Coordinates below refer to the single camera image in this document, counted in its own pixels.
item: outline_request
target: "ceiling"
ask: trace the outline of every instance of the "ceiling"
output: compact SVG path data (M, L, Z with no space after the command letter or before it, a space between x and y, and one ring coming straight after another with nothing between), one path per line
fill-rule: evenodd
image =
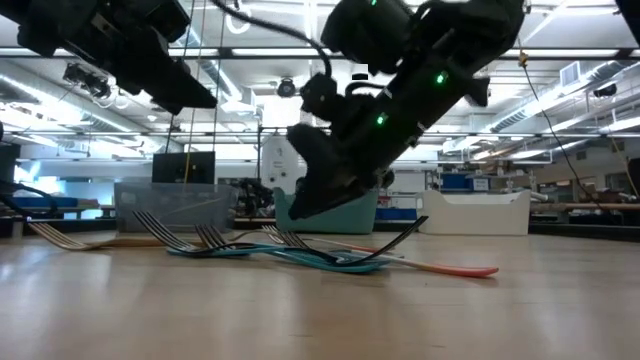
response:
M411 5L418 5L419 1L407 1ZM224 21L220 11L212 6L210 2L195 0L193 4L190 0L181 1L185 11L191 12L194 6L192 27L200 37L202 46L206 47L304 47L306 44L285 35L270 32L251 25L240 34L230 31L230 26ZM320 34L325 26L326 19L336 1L333 0L245 0L242 3L243 11L250 11L251 16L277 22L306 33L315 39L320 38ZM614 15L616 11L613 0L533 0L532 13L526 16L522 27L520 38L526 48L637 48L630 30L624 19L620 15ZM233 26L242 27L243 24L233 20ZM18 46L16 42L17 27L7 19L0 17L0 47L9 48ZM44 79L48 84L61 89L69 89L69 85L62 80L62 74L68 63L77 62L73 59L0 59L0 62L8 62L11 66L17 66L29 73ZM212 89L215 93L216 85L214 81L202 71L197 61L188 60L192 74L198 74L198 80ZM568 66L570 61L532 61L529 64L528 72L532 84L540 91L551 84L558 82L559 71ZM333 60L334 77L338 81L339 87L344 88L350 81L354 72L362 71L361 66L347 60ZM295 123L299 120L300 114L297 110L299 102L279 102L280 107L294 107L293 111L277 110L278 108L268 104L275 104L277 97L274 96L274 84L277 84L283 77L290 77L297 87L304 85L310 78L310 74L322 71L322 62L308 59L255 59L255 60L220 60L217 64L229 81L238 88L249 88L255 94L254 105L264 106L265 111L275 111L276 116L263 115L265 126L283 126ZM486 74L491 76L491 97L489 106L486 108L472 107L466 101L460 101L454 106L431 131L441 132L468 132L482 131L496 120L498 114L509 109L517 108L518 105L530 101L532 94L525 74L516 61L495 61L486 69ZM390 81L389 76L370 76L370 81L386 84ZM627 94L634 94L635 82L629 82L624 89ZM95 106L88 94L76 88L70 90L74 97L85 101L87 106ZM564 101L548 110L554 122L571 119L579 114L587 112L594 106L603 106L613 99L587 100L584 92L578 92L573 96L568 96ZM130 121L131 124L139 126L136 131L148 129L148 131L165 132L168 130L171 117L167 113L154 111L153 104L146 94L132 96L121 94L113 96L105 101L98 101L102 108L106 108L105 116L113 116L123 121ZM532 117L522 124L517 124L515 129L526 132L542 132L548 129L548 125L539 118ZM258 117L252 113L238 113L233 111L197 110L184 109L175 119L175 123L181 124L183 131L191 129L190 123L196 125L193 131L211 132L214 131L214 120L220 124L215 129L216 141L228 142L229 144L251 144L256 142L255 131L258 127ZM586 131L593 127L591 122L580 124L583 128L573 127L567 129L571 132ZM246 134L238 135L237 132L245 131ZM234 132L233 135L225 136L224 132ZM188 142L188 137L174 138L178 144ZM24 139L14 139L17 143L30 143ZM210 144L211 136L194 136L193 143ZM425 139L425 143L443 144L447 137ZM480 151L486 147L502 146L504 142L492 144L484 141L480 144ZM524 141L516 142L517 146L522 146Z

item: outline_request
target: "wooden table surface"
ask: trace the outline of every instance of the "wooden table surface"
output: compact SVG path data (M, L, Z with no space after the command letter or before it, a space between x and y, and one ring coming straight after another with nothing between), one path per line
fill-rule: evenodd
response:
M2 240L0 359L638 359L640 245L416 234L398 251L501 271L353 276L267 256L70 253Z

